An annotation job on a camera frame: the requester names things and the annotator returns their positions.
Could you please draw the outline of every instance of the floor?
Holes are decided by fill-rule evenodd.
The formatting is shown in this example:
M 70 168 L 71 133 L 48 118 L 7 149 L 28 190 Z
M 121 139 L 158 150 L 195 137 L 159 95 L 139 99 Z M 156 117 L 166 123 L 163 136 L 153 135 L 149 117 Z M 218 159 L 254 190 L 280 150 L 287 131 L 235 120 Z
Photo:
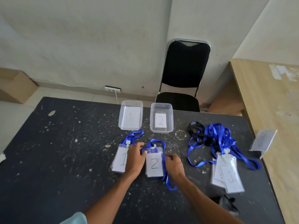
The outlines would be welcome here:
M 0 101 L 0 153 L 5 150 L 43 97 L 117 104 L 116 97 L 45 87 L 39 87 L 23 105 Z M 118 103 L 121 104 L 124 100 L 131 99 L 118 98 Z M 153 103 L 151 101 L 142 102 L 144 107 L 150 107 Z

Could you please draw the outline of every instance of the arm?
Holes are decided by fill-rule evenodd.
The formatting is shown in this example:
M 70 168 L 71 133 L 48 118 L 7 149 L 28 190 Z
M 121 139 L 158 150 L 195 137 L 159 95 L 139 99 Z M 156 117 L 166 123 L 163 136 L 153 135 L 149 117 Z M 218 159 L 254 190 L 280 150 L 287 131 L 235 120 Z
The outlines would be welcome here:
M 86 212 L 85 216 L 88 224 L 110 224 L 113 222 L 129 186 L 139 175 L 144 165 L 147 151 L 144 151 L 143 154 L 140 155 L 141 146 L 143 145 L 143 142 L 130 145 L 125 173 L 123 173 L 113 188 Z
M 208 198 L 185 176 L 184 167 L 177 154 L 165 159 L 166 169 L 176 186 L 195 207 L 196 213 L 205 224 L 244 224 L 224 208 Z

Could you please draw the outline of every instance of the electrical outlet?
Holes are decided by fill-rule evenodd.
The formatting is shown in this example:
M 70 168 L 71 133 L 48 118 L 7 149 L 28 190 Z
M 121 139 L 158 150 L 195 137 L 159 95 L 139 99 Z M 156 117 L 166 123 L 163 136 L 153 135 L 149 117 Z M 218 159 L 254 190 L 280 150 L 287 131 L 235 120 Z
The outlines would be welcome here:
M 110 92 L 117 92 L 117 93 L 120 93 L 121 92 L 121 89 L 120 88 L 117 88 L 117 87 L 111 87 L 111 86 L 105 86 L 105 90 L 106 91 L 110 91 Z

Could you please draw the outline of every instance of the black table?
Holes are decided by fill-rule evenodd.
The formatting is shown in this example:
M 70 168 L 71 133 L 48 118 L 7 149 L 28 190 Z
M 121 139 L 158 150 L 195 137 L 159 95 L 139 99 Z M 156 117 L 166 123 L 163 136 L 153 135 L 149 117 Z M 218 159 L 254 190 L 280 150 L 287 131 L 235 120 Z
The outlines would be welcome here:
M 55 110 L 53 116 L 48 113 Z M 110 170 L 118 144 L 127 135 L 118 127 L 120 105 L 44 97 L 5 150 L 0 164 L 0 217 L 9 223 L 60 223 L 77 211 L 86 211 L 117 181 Z M 174 131 L 150 130 L 150 109 L 144 108 L 137 141 L 152 138 L 166 142 L 166 151 L 177 153 L 186 176 L 209 197 L 225 193 L 211 185 L 211 165 L 195 168 L 187 161 L 192 121 L 204 126 L 221 123 L 231 130 L 247 158 L 258 158 L 248 149 L 253 141 L 244 117 L 174 110 Z M 191 160 L 211 160 L 209 147 L 196 149 Z M 248 224 L 283 223 L 264 168 L 250 170 L 238 161 L 244 193 L 232 194 Z M 198 223 L 193 208 L 165 181 L 147 178 L 145 168 L 130 186 L 114 223 Z

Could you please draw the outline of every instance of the chair seat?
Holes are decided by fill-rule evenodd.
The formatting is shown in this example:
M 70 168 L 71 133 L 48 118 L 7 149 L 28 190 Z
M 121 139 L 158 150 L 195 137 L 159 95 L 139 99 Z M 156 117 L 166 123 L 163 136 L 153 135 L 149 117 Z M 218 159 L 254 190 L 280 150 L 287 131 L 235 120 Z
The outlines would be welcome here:
M 169 103 L 174 110 L 199 112 L 198 100 L 188 94 L 160 93 L 157 96 L 156 103 Z

